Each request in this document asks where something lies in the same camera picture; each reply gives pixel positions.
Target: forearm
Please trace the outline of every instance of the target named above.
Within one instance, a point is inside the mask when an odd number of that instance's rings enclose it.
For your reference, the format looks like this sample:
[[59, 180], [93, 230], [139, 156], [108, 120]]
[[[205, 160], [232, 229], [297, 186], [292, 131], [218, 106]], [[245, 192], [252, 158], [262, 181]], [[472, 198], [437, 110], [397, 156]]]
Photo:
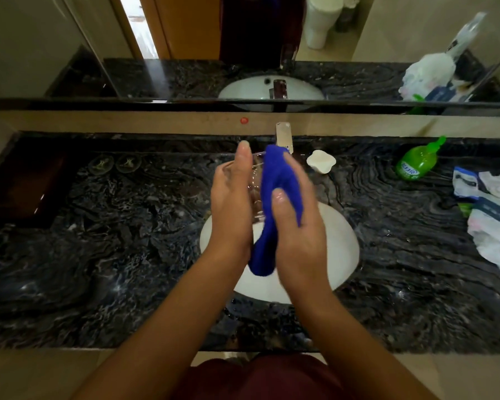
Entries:
[[233, 292], [244, 264], [206, 251], [160, 307], [82, 385], [75, 400], [170, 396]]
[[328, 365], [360, 400], [435, 400], [396, 358], [371, 337], [333, 292], [294, 300], [297, 314]]

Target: blue sponge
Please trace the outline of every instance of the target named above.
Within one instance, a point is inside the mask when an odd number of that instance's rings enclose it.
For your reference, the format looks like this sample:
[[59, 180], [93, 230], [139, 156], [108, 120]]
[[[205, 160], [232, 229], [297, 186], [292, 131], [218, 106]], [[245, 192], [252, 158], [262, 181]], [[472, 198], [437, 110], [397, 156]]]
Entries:
[[278, 229], [273, 216], [272, 194], [275, 188], [282, 188], [296, 212], [296, 221], [300, 226], [303, 205], [298, 179], [290, 165], [284, 159], [285, 147], [270, 144], [265, 150], [263, 174], [261, 176], [261, 202], [265, 225], [263, 233], [252, 248], [248, 266], [254, 275], [267, 276], [276, 267], [276, 246], [278, 245]]

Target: mirror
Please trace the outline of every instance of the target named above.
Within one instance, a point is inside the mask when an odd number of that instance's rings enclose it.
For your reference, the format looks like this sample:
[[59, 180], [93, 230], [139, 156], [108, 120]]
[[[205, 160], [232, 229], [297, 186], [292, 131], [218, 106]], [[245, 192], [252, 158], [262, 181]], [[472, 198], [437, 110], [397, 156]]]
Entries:
[[499, 104], [500, 0], [0, 0], [0, 98], [41, 96]]

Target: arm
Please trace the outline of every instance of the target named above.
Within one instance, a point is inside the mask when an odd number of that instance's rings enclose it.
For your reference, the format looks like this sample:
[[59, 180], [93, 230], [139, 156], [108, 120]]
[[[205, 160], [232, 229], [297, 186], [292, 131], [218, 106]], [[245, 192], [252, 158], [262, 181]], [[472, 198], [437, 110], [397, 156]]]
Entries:
[[207, 249], [153, 315], [83, 383], [74, 400], [167, 398], [185, 374], [250, 256], [252, 153], [247, 142], [237, 149], [229, 186], [223, 168], [217, 168], [211, 191], [213, 231]]
[[313, 185], [289, 154], [298, 177], [304, 212], [300, 228], [287, 195], [274, 190], [272, 210], [278, 227], [276, 266], [300, 322], [328, 365], [361, 400], [436, 400], [398, 360], [348, 313], [328, 282], [326, 230]]

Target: person's left hand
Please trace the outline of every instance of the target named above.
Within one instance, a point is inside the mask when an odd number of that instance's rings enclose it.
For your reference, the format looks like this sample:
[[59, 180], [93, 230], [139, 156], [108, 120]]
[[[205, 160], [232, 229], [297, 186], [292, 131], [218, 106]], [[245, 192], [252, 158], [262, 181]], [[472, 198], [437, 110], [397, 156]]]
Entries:
[[240, 142], [237, 147], [229, 182], [224, 173], [228, 164], [215, 170], [211, 188], [213, 230], [206, 250], [243, 266], [250, 259], [253, 243], [252, 204], [248, 194], [252, 151], [247, 141]]

